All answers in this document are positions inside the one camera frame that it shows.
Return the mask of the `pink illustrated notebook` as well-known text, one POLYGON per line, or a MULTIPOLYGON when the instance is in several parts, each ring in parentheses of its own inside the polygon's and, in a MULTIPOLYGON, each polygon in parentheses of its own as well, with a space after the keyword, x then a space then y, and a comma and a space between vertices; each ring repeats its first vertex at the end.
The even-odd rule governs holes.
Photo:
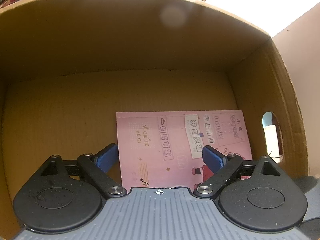
POLYGON ((118 112, 121 181, 132 187, 194 189, 212 175, 202 160, 209 145, 252 159, 241 110, 118 112))

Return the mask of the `brown cardboard box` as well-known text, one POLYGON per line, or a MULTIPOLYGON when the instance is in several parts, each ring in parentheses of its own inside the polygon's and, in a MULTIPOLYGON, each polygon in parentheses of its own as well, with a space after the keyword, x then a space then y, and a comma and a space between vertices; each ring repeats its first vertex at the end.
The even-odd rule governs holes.
POLYGON ((1 237, 12 201, 51 155, 116 140, 117 112, 241 109, 253 157, 279 123, 293 178, 309 172, 303 118, 272 38, 189 0, 21 0, 1 9, 1 237))

